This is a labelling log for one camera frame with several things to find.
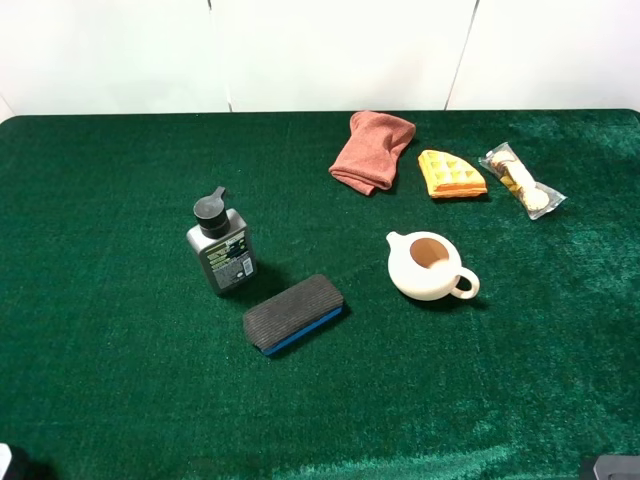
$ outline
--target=pink towel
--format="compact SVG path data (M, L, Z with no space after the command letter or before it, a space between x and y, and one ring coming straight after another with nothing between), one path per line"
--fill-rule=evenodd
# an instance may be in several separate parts
M351 117L351 138L329 173L360 193L389 190L402 150L416 133L413 123L385 113L358 112Z

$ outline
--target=ceramic teapot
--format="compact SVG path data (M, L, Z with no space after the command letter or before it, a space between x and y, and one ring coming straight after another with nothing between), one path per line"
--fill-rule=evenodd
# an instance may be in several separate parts
M387 235L391 247L389 276L402 293L416 300L437 300L448 294L468 300L480 289L475 273L462 266L460 254L446 238L431 232ZM460 277L470 290L456 287Z

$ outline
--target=bottle cap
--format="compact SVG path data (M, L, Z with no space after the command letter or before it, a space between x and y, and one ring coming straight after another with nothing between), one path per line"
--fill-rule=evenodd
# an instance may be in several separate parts
M209 238L224 237L229 231L229 217L224 208L224 187L216 188L216 191L207 197L202 197L193 206L193 214L198 220L202 233Z

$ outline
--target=waffle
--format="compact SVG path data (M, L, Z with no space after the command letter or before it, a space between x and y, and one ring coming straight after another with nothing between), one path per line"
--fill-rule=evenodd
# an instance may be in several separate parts
M425 150L418 157L418 164L431 198L475 197L487 193L482 175L461 158Z

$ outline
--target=white object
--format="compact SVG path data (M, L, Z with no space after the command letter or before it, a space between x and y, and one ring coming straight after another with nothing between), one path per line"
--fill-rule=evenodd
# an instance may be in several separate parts
M0 443L0 480L4 479L11 465L11 450L6 443Z
M441 235L415 232L402 236L391 232L387 242L391 247L389 276L406 296L416 300L437 300L452 294L468 300L478 294L480 280L462 266L458 250ZM456 287L460 277L469 280L470 290Z
M0 2L16 115L228 111L206 0Z
M234 112L442 110L475 0L212 5Z
M640 110L638 0L482 0L449 109Z

